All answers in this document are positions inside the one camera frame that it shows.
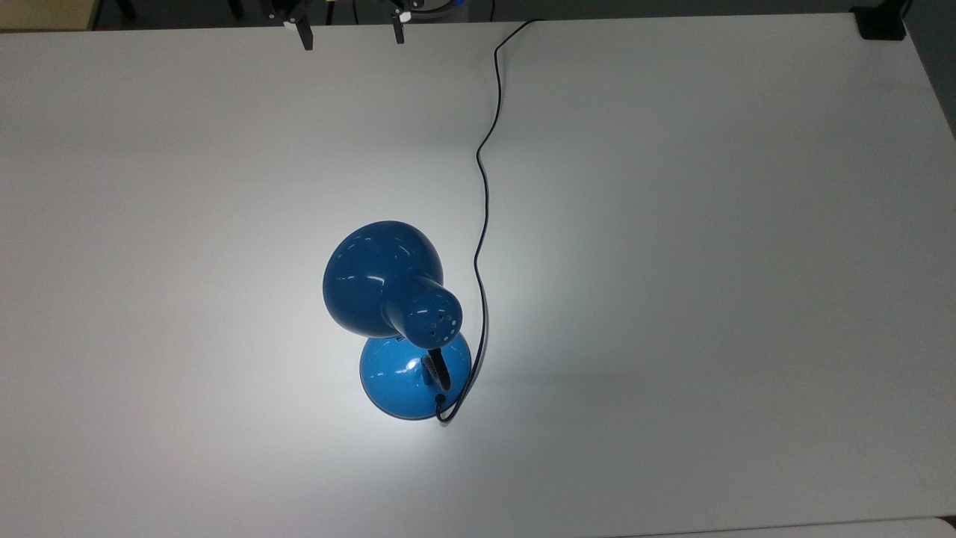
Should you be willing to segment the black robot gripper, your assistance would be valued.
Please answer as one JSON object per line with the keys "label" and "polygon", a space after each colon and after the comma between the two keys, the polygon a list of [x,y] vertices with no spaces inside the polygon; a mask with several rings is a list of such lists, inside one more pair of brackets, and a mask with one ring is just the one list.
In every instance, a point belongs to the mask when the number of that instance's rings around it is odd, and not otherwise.
{"label": "black robot gripper", "polygon": [[[391,24],[396,44],[404,44],[404,25],[412,19],[414,10],[420,9],[420,1],[387,1],[390,4]],[[282,20],[283,24],[295,27],[305,51],[314,51],[314,35],[308,23],[310,1],[267,1],[267,17]]]}

